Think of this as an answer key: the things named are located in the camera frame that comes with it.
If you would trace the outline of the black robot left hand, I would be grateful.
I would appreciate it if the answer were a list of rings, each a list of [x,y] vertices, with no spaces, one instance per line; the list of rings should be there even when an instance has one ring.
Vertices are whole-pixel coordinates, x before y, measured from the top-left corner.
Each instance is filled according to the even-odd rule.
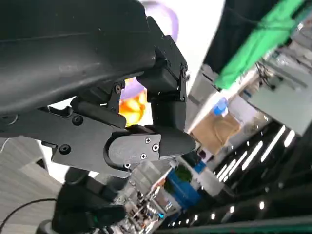
[[[195,148],[187,62],[137,0],[3,0],[0,135],[52,161],[126,178]]]

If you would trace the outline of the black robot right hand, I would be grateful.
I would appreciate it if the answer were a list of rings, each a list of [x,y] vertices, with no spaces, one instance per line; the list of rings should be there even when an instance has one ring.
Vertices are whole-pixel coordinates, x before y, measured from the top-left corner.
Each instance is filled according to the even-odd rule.
[[[83,204],[111,204],[124,189],[128,178],[110,176],[102,183],[89,176],[89,171],[69,168],[65,175],[63,193]]]

